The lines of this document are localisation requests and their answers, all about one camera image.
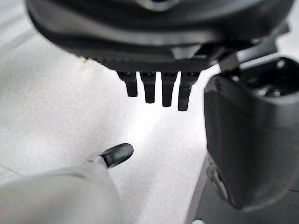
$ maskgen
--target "metal screw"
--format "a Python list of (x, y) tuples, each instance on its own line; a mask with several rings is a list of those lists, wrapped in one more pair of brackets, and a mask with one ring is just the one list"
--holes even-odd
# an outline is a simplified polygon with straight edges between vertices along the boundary
[(235, 82), (238, 82), (240, 80), (240, 78), (238, 76), (232, 76), (231, 78)]
[(275, 97), (280, 97), (280, 95), (281, 95), (281, 93), (278, 92), (278, 91), (274, 93), (274, 96), (275, 96)]
[(285, 61), (280, 60), (279, 62), (277, 62), (277, 68), (278, 69), (282, 69), (285, 66)]

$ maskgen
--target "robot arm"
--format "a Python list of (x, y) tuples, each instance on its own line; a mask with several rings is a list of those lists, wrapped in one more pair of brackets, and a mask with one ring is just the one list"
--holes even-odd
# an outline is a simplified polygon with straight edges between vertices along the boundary
[[(219, 63), (205, 88), (207, 170), (220, 197), (240, 210), (278, 200), (299, 171), (299, 65), (243, 62), (276, 51), (294, 0), (27, 0), (37, 30), (66, 51), (116, 70), (130, 97), (140, 72), (147, 103), (162, 72), (163, 106), (181, 71), (186, 111), (200, 72)], [(237, 56), (240, 50), (243, 58)]]

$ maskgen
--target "gray floor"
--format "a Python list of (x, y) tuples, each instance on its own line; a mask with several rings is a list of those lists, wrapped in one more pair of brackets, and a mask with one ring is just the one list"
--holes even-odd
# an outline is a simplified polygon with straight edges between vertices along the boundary
[[(293, 33), (279, 41), (299, 56), (299, 7)], [(187, 112), (126, 96), (114, 71), (83, 61), (40, 36), (22, 1), (0, 1), (0, 183), (55, 168), (128, 142), (134, 156), (110, 173), (125, 205), (128, 224), (181, 224), (206, 154), (202, 90), (218, 71), (201, 74)]]

